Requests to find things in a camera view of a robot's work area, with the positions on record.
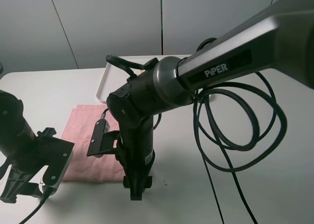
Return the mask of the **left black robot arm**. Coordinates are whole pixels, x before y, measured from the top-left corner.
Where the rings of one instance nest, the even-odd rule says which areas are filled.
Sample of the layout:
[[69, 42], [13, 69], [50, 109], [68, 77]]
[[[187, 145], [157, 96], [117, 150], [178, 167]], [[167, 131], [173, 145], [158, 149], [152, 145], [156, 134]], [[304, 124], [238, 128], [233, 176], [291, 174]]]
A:
[[46, 200], [53, 195], [69, 166], [74, 143], [55, 138], [56, 130], [35, 134], [23, 116], [23, 102], [0, 93], [0, 151], [6, 157], [0, 175], [9, 172], [0, 200], [16, 203], [17, 195]]

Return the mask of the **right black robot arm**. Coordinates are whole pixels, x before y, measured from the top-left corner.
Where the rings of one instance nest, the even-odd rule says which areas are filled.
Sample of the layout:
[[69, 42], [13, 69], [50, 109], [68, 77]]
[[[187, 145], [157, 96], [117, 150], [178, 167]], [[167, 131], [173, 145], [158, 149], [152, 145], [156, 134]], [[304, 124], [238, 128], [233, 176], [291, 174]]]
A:
[[152, 60], [109, 94], [119, 124], [124, 186], [141, 200], [151, 186], [153, 117], [192, 103], [195, 91], [273, 68], [314, 86], [314, 0], [278, 0], [187, 59]]

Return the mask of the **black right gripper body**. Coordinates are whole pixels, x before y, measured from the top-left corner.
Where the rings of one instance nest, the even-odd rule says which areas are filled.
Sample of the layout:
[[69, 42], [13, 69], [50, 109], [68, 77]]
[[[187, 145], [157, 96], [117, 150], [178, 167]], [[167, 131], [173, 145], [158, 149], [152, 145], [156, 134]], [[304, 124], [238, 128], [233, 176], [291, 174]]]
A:
[[123, 166], [125, 172], [123, 186], [130, 190], [130, 200], [142, 200], [143, 192], [151, 188], [153, 177], [149, 174], [154, 160], [155, 153], [152, 152], [151, 160], [147, 165]]

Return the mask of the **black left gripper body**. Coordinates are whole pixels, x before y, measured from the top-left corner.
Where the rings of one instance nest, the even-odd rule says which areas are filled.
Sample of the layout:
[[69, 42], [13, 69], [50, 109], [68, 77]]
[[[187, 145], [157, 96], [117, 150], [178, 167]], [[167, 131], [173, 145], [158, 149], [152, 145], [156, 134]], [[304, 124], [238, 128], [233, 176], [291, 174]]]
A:
[[42, 178], [50, 154], [61, 146], [72, 143], [55, 138], [55, 134], [56, 130], [51, 127], [36, 134], [30, 127], [21, 130], [5, 128], [0, 131], [0, 151], [6, 157], [0, 175], [9, 172], [0, 196], [1, 201], [16, 203], [17, 195], [35, 198], [43, 196]]

